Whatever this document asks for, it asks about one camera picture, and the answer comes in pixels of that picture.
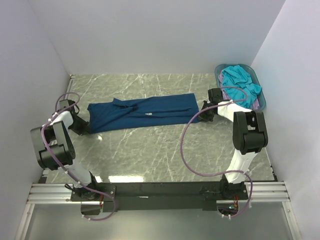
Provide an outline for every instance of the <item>gray marble surface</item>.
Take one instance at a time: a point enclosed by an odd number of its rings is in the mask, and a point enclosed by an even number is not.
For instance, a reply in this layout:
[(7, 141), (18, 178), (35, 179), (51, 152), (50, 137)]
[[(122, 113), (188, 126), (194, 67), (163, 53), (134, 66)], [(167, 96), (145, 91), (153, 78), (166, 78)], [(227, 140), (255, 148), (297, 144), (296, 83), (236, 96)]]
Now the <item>gray marble surface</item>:
[[(102, 74), (74, 75), (70, 91), (81, 96), (79, 116), (89, 121), (89, 103), (194, 93), (201, 109), (208, 89), (216, 87), (214, 74)], [(216, 181), (190, 172), (180, 155), (184, 124), (113, 130), (77, 136), (70, 132), (76, 160), (103, 182)], [(184, 139), (188, 164), (201, 173), (225, 171), (234, 153), (232, 122), (215, 116), (213, 122), (192, 124)], [(265, 150), (252, 161), (253, 180), (274, 180)], [(67, 183), (69, 179), (51, 171), (47, 183)]]

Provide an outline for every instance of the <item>gray basket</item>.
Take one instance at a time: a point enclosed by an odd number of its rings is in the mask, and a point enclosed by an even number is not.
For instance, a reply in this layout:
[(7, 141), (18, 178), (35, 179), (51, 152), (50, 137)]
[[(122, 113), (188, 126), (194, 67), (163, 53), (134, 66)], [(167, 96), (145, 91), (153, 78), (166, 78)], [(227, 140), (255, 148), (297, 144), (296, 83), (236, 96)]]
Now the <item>gray basket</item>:
[[(214, 74), (215, 74), (215, 79), (216, 79), (216, 84), (218, 87), (220, 87), (220, 81), (219, 81), (219, 74), (221, 73), (221, 71), (229, 66), (236, 66), (236, 65), (240, 65), (248, 74), (250, 74), (252, 82), (256, 85), (260, 86), (260, 83), (258, 81), (257, 75), (255, 73), (255, 71), (249, 67), (248, 65), (245, 64), (220, 64), (219, 66), (217, 66), (214, 70)], [(266, 99), (264, 96), (264, 93), (260, 92), (260, 94), (257, 96), (258, 98), (258, 102), (259, 102), (259, 108), (256, 109), (255, 111), (262, 111), (263, 109), (265, 109), (267, 103), (266, 103)]]

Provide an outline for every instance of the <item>white backdrop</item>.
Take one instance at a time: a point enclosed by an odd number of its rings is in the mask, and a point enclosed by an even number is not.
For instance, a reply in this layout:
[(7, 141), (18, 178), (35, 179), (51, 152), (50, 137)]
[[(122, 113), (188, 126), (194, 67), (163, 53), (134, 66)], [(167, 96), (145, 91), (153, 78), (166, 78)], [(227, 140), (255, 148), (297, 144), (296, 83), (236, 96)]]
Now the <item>white backdrop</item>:
[(30, 130), (53, 113), (68, 74), (27, 0), (0, 7), (0, 239), (16, 235), (41, 176)]
[(285, 0), (29, 0), (70, 74), (250, 65)]
[(306, 240), (320, 233), (319, 16), (318, 0), (287, 0), (252, 64), (266, 98), (268, 153)]

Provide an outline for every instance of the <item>purple hose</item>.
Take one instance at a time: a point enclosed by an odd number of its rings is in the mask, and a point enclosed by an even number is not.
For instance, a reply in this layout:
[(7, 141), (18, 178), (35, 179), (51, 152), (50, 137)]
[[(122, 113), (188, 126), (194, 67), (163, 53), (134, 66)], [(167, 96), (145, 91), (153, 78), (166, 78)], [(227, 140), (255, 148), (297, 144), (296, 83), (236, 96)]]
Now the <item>purple hose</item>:
[[(238, 87), (235, 87), (235, 86), (223, 86), (221, 87), (221, 89), (237, 89), (239, 91), (241, 91), (242, 93), (244, 93), (245, 95), (245, 98), (243, 99), (240, 99), (240, 100), (235, 100), (233, 101), (234, 103), (237, 103), (237, 102), (241, 102), (241, 101), (245, 101), (247, 98), (248, 98), (248, 95), (245, 91), (243, 91), (242, 89), (238, 88)], [(210, 106), (210, 107), (207, 107), (205, 109), (202, 109), (201, 111), (197, 112), (191, 119), (190, 121), (187, 123), (187, 125), (185, 126), (183, 132), (182, 132), (182, 135), (181, 135), (181, 141), (180, 141), (180, 153), (181, 153), (181, 158), (182, 158), (182, 161), (184, 163), (184, 165), (191, 171), (193, 172), (194, 174), (196, 175), (199, 175), (199, 176), (202, 176), (202, 177), (215, 177), (215, 176), (219, 176), (219, 175), (223, 175), (223, 174), (229, 174), (229, 173), (241, 173), (241, 174), (244, 174), (250, 181), (250, 193), (249, 193), (249, 196), (248, 196), (248, 200), (247, 202), (245, 203), (244, 207), (238, 211), (235, 215), (232, 215), (231, 218), (233, 217), (236, 217), (238, 215), (240, 215), (241, 213), (243, 213), (243, 211), (249, 206), (249, 203), (250, 203), (250, 199), (251, 199), (251, 196), (252, 196), (252, 191), (253, 191), (253, 181), (252, 179), (250, 178), (250, 176), (245, 173), (244, 171), (241, 171), (241, 170), (230, 170), (230, 171), (223, 171), (223, 172), (218, 172), (218, 173), (213, 173), (213, 174), (205, 174), (205, 173), (200, 173), (200, 172), (197, 172), (195, 170), (193, 170), (189, 165), (188, 163), (186, 162), (185, 160), (185, 157), (184, 157), (184, 153), (183, 153), (183, 142), (184, 142), (184, 138), (185, 138), (185, 135), (186, 135), (186, 131), (188, 129), (188, 127), (190, 126), (190, 124), (195, 120), (195, 118), (202, 114), (203, 112), (205, 111), (208, 111), (210, 109), (214, 109), (214, 108), (217, 108), (217, 107), (223, 107), (223, 106), (227, 106), (227, 105), (230, 105), (232, 104), (232, 102), (228, 102), (228, 103), (224, 103), (224, 104), (220, 104), (220, 105), (214, 105), (214, 106)]]
[[(77, 95), (77, 96), (78, 96), (78, 100), (75, 101), (75, 103), (71, 104), (70, 106), (68, 106), (68, 107), (66, 107), (66, 108), (64, 108), (64, 109), (62, 109), (61, 111), (58, 112), (58, 103), (59, 103), (59, 100), (60, 100), (63, 96), (65, 96), (65, 95), (67, 95), (67, 94), (75, 94), (75, 95)], [(52, 158), (54, 159), (54, 161), (59, 165), (59, 167), (61, 167), (65, 172), (67, 172), (67, 174), (68, 174), (75, 182), (80, 182), (80, 181), (79, 181), (79, 179), (78, 179), (75, 175), (73, 175), (69, 170), (67, 170), (67, 169), (65, 168), (65, 166), (59, 161), (59, 159), (56, 157), (56, 155), (54, 154), (54, 152), (51, 150), (49, 144), (47, 143), (47, 140), (46, 140), (46, 137), (45, 137), (45, 129), (46, 129), (61, 113), (63, 113), (64, 111), (67, 111), (67, 110), (69, 110), (70, 108), (74, 107), (77, 103), (79, 103), (79, 101), (80, 101), (80, 95), (79, 95), (78, 93), (76, 93), (76, 92), (67, 92), (67, 93), (62, 94), (62, 95), (58, 98), (58, 100), (56, 101), (56, 103), (55, 103), (55, 107), (54, 107), (54, 108), (55, 108), (55, 112), (56, 112), (56, 113), (55, 113), (54, 116), (53, 116), (51, 119), (49, 119), (49, 121), (48, 121), (45, 125), (43, 125), (42, 128), (41, 128), (41, 137), (42, 137), (42, 140), (43, 140), (43, 143), (44, 143), (45, 148), (48, 150), (48, 152), (50, 153), (51, 157), (52, 157)], [(87, 187), (87, 186), (84, 185), (82, 182), (80, 182), (79, 184), (80, 184), (83, 188), (85, 188), (85, 189), (87, 189), (87, 190), (89, 190), (89, 191), (91, 191), (91, 192), (93, 192), (93, 193), (97, 193), (97, 194), (101, 194), (101, 195), (106, 196), (107, 198), (111, 199), (112, 202), (113, 202), (112, 212), (111, 212), (108, 216), (105, 216), (105, 217), (102, 217), (102, 218), (91, 218), (91, 217), (89, 217), (89, 216), (84, 216), (84, 218), (89, 219), (89, 220), (91, 220), (91, 221), (102, 221), (102, 220), (105, 220), (105, 219), (110, 218), (110, 217), (115, 213), (115, 211), (116, 211), (116, 202), (115, 202), (115, 200), (114, 200), (110, 195), (108, 195), (108, 194), (106, 194), (106, 193), (104, 193), (104, 192), (102, 192), (102, 191), (98, 191), (98, 190), (92, 189), (92, 188), (90, 188), (90, 187)]]

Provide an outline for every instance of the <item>purple cable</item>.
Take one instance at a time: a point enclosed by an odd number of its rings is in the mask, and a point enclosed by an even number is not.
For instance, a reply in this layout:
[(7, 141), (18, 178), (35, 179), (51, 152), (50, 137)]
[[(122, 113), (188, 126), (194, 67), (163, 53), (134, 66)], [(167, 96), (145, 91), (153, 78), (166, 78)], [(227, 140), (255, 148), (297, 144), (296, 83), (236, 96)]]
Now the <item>purple cable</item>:
[(223, 171), (223, 172), (218, 172), (218, 173), (213, 173), (213, 174), (205, 174), (205, 173), (197, 172), (197, 171), (193, 170), (193, 169), (188, 165), (188, 163), (187, 163), (186, 160), (185, 160), (184, 153), (183, 153), (183, 142), (184, 142), (184, 138), (185, 138), (186, 131), (187, 131), (188, 127), (190, 126), (190, 124), (195, 120), (195, 118), (196, 118), (198, 115), (200, 115), (200, 114), (202, 114), (203, 112), (208, 111), (208, 110), (210, 110), (210, 109), (215, 109), (215, 108), (217, 108), (217, 107), (223, 107), (223, 106), (230, 105), (230, 104), (232, 104), (232, 103), (237, 103), (237, 102), (245, 101), (245, 100), (247, 100), (247, 98), (248, 98), (247, 93), (246, 93), (244, 90), (242, 90), (241, 88), (238, 88), (238, 87), (236, 87), (236, 86), (222, 86), (221, 89), (237, 89), (237, 90), (241, 91), (242, 93), (244, 93), (245, 98), (240, 99), (240, 100), (235, 100), (235, 101), (233, 101), (233, 102), (230, 101), (230, 102), (228, 102), (228, 103), (210, 106), (210, 107), (207, 107), (207, 108), (202, 109), (201, 111), (197, 112), (197, 113), (190, 119), (190, 121), (187, 123), (187, 125), (185, 126), (185, 128), (184, 128), (184, 130), (183, 130), (183, 132), (182, 132), (181, 141), (180, 141), (180, 153), (181, 153), (181, 158), (182, 158), (182, 161), (183, 161), (184, 165), (185, 165), (191, 172), (193, 172), (193, 173), (196, 174), (196, 175), (199, 175), (199, 176), (202, 176), (202, 177), (216, 177), (216, 176), (219, 176), (219, 175), (229, 174), (229, 173), (241, 173), (241, 174), (244, 174), (244, 175), (249, 179), (249, 181), (250, 181), (250, 193), (249, 193), (249, 196), (248, 196), (248, 200), (247, 200), (247, 202), (245, 203), (244, 207), (243, 207), (240, 211), (238, 211), (236, 214), (230, 216), (231, 218), (233, 218), (233, 217), (236, 217), (236, 216), (240, 215), (241, 213), (243, 213), (243, 211), (249, 206), (250, 199), (251, 199), (251, 196), (252, 196), (253, 186), (254, 186), (254, 183), (253, 183), (252, 179), (250, 178), (250, 176), (249, 176), (247, 173), (245, 173), (244, 171), (241, 171), (241, 170), (229, 170), (229, 171)]
[[(59, 100), (64, 97), (65, 95), (67, 94), (75, 94), (78, 96), (78, 100), (75, 101), (75, 103), (71, 104), (70, 106), (62, 109), (61, 111), (57, 112), (58, 111), (58, 103), (59, 103)], [(64, 111), (67, 111), (69, 110), (70, 108), (74, 107), (77, 103), (79, 103), (80, 101), (80, 95), (76, 92), (67, 92), (67, 93), (64, 93), (62, 94), (58, 100), (56, 101), (55, 103), (55, 113), (54, 113), (54, 116), (48, 120), (48, 122), (46, 124), (44, 124), (41, 128), (41, 137), (42, 137), (42, 140), (43, 140), (43, 143), (44, 143), (44, 146), (45, 148), (48, 150), (48, 152), (50, 153), (51, 157), (54, 159), (54, 161), (59, 165), (59, 167), (61, 167), (75, 182), (80, 182), (80, 180), (75, 176), (73, 175), (68, 169), (65, 168), (65, 166), (59, 161), (59, 159), (57, 158), (57, 156), (54, 154), (54, 152), (51, 150), (49, 144), (47, 143), (47, 140), (46, 140), (46, 137), (45, 137), (45, 129), (61, 114), (63, 113)], [(105, 220), (105, 219), (108, 219), (110, 218), (116, 211), (116, 201), (114, 198), (112, 198), (110, 195), (102, 192), (102, 191), (98, 191), (98, 190), (95, 190), (95, 189), (92, 189), (90, 187), (87, 187), (86, 185), (84, 185), (82, 182), (79, 183), (83, 188), (93, 192), (93, 193), (97, 193), (97, 194), (101, 194), (101, 195), (104, 195), (106, 196), (107, 198), (111, 199), (112, 202), (113, 202), (113, 210), (112, 212), (108, 215), (108, 216), (105, 216), (105, 217), (102, 217), (102, 218), (91, 218), (89, 216), (84, 216), (84, 218), (88, 219), (88, 220), (91, 220), (91, 221), (102, 221), (102, 220)]]

